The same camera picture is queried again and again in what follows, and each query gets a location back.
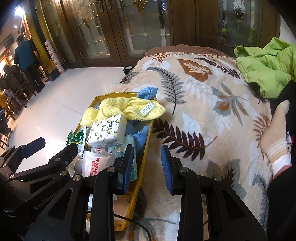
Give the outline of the person in blue jacket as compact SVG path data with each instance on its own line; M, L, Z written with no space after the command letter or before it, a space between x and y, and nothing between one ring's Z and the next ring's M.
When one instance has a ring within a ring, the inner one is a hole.
M15 49L14 64L19 65L22 72L25 74L29 83L37 93L45 87L41 81L38 68L36 66L37 58L34 54L32 43L30 40L25 40L22 35L16 39L18 47Z

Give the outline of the green white medicine packet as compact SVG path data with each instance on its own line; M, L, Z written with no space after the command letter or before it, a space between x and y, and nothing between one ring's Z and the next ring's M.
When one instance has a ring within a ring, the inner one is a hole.
M70 144L75 144L78 148L77 156L80 159L83 159L83 153L85 148L87 128L84 126L77 133L69 132L66 139L66 146Z

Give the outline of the green puffy jacket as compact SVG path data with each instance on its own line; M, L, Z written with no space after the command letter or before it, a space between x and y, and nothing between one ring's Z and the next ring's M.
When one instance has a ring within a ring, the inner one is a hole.
M281 39L273 37L263 48L238 46L234 55L245 81L256 83L263 98L277 98L295 81L295 45Z

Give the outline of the lemon print tissue pack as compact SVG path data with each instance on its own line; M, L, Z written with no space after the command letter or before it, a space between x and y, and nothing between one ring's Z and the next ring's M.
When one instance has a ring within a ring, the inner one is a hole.
M95 122L86 143L92 148L105 148L121 145L125 140L127 120L118 114Z

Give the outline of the leaf patterned beige blanket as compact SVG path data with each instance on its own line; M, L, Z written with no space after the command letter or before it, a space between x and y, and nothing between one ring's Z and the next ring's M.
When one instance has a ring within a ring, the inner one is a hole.
M134 212L137 224L118 239L177 238L181 199L166 188L162 145L197 174L222 176L266 228L271 171L259 142L270 125L271 111L268 102L253 95L236 61L219 54L153 54L138 61L116 91L146 87L158 89L156 99L166 113L152 126Z

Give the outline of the white red-text packet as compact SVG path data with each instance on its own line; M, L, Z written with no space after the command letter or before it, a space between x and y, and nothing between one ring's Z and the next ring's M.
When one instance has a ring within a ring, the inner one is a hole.
M113 163L114 159L108 152L94 153L84 151L81 175L83 177L95 176L105 168L112 166Z

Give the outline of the ornate glass wooden door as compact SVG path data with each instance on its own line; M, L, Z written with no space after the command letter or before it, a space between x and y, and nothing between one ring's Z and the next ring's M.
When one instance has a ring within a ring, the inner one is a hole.
M280 35L268 1L30 1L41 41L66 68L123 67L155 47L265 46Z

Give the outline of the yellow terry towel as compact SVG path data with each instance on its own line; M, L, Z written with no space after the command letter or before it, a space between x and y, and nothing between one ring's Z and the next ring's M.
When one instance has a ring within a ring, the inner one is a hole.
M96 121L121 114L127 121L151 121L161 117L166 109L155 100L137 97L115 97L104 99L99 107L90 107L84 112L80 121L81 126L88 128Z

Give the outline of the gold cardboard box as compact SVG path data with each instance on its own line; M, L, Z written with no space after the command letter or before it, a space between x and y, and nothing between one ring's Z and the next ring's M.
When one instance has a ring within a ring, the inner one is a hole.
M139 169L137 169L137 180L131 181L131 171L133 163L133 146L128 145L123 157L117 157L114 159L112 166L105 168L95 176L89 178L95 181L98 187L94 188L94 201L98 201L100 206L95 208L94 216L90 216L92 221L101 221L102 224L91 224L91 228L99 227L100 234L96 235L91 231L90 236L93 240L95 237L101 237L103 240L110 240L114 237L115 232L121 232L125 230L132 222L138 193L142 184L144 176L145 163L147 160L147 152L149 149L149 139L151 135L151 128L154 124L154 120L149 121L149 132L147 141L145 143L144 154L140 162ZM114 213L114 206L118 206L113 203L113 195L121 196L123 199L127 199L124 203L126 209L125 216L120 216Z

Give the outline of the blue terry towel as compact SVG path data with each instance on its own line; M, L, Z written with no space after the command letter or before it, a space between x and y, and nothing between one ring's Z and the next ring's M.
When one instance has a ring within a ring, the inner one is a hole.
M151 100L156 97L158 89L156 87L146 87L137 93L137 98ZM125 135L132 135L135 141L135 151L137 156L141 156L144 152L145 143L149 127L147 123L137 120L128 121L126 124Z

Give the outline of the teal cartoon tissue pack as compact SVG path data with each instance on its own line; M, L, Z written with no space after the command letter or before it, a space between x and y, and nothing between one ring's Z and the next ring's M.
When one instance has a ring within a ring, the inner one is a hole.
M126 135L123 144L108 147L107 151L109 154L111 154L111 157L113 157L114 159L117 157L123 157L128 145L132 145L134 150L130 180L135 181L137 180L138 175L137 175L137 159L136 159L136 153L135 153L134 137L132 135Z

